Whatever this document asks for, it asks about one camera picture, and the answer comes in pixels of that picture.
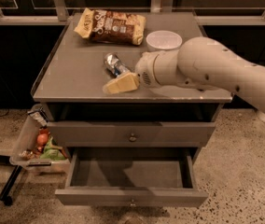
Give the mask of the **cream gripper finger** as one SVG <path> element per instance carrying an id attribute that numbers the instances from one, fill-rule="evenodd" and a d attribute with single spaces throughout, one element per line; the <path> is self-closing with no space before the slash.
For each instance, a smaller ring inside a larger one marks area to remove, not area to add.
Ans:
<path id="1" fill-rule="evenodd" d="M 122 73 L 116 78 L 111 79 L 103 86 L 103 92 L 106 94 L 122 93 L 137 90 L 139 79 L 135 73 Z"/>

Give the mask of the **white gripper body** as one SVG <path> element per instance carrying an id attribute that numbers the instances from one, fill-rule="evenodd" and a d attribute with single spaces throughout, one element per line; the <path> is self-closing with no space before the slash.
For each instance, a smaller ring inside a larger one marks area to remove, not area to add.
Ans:
<path id="1" fill-rule="evenodd" d="M 154 74 L 154 65 L 160 56 L 159 51 L 144 52 L 135 66 L 135 73 L 139 77 L 140 83 L 148 88 L 160 87 L 159 81 Z"/>

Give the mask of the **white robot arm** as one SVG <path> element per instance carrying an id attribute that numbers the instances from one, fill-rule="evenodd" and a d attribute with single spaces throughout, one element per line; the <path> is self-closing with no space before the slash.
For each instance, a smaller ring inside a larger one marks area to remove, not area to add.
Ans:
<path id="1" fill-rule="evenodd" d="M 180 49 L 145 52 L 131 72 L 113 64 L 114 79 L 107 94 L 134 91 L 139 86 L 176 86 L 229 91 L 265 114 L 265 66 L 251 63 L 209 37 L 194 37 Z"/>

